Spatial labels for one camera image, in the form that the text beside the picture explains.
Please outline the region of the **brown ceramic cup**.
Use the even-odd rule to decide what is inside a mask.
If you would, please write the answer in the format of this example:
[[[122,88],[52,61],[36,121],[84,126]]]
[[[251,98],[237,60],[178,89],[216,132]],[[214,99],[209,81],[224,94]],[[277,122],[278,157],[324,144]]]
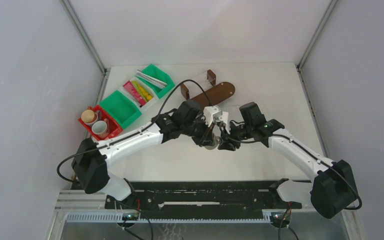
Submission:
[[[80,120],[87,126],[93,125],[99,119],[99,115],[92,109],[86,109],[81,113]]]

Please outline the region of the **pink printed white mug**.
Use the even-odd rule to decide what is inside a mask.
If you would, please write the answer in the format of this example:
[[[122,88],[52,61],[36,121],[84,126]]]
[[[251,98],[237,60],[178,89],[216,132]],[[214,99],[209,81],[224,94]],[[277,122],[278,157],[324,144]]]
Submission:
[[[96,121],[91,127],[92,133],[99,139],[105,139],[110,134],[109,121],[107,118],[104,120]]]

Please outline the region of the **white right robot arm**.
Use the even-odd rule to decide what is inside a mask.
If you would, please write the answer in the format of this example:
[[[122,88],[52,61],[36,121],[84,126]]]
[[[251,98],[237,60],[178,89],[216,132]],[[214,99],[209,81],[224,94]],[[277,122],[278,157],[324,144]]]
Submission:
[[[269,194],[269,203],[282,208],[288,202],[313,207],[321,216],[331,219],[343,210],[355,211],[363,206],[352,168],[345,160],[334,161],[294,137],[276,119],[267,120],[255,102],[239,108],[243,120],[219,123],[224,142],[238,149],[242,144],[261,143],[289,160],[309,179],[279,180]]]

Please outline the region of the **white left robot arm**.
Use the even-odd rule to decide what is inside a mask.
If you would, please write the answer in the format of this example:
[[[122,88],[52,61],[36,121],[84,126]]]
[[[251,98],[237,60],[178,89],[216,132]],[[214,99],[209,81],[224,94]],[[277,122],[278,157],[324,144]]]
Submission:
[[[200,146],[214,144],[213,129],[228,123],[229,114],[219,106],[201,106],[186,100],[178,108],[158,113],[136,130],[107,140],[87,138],[80,143],[71,163],[79,184],[86,194],[103,193],[129,209],[136,203],[135,190],[126,178],[109,172],[114,164],[127,156],[155,145],[189,136]]]

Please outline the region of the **clear acrylic organizer rack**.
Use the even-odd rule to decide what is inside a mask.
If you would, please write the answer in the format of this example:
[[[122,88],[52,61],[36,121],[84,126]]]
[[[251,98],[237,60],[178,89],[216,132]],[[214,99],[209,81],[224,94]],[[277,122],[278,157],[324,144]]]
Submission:
[[[192,99],[202,94],[203,91],[214,87],[217,84],[217,75],[214,71],[208,69],[195,75],[190,80],[196,82],[199,86],[192,81],[187,81],[180,85],[181,94],[186,100]]]

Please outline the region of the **grey cup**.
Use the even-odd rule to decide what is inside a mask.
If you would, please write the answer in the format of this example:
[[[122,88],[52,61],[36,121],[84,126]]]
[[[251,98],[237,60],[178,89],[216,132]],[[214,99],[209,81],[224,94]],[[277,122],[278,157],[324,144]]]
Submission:
[[[207,150],[214,150],[218,148],[219,144],[222,142],[221,138],[219,136],[213,135],[210,140],[207,140],[204,148]]]

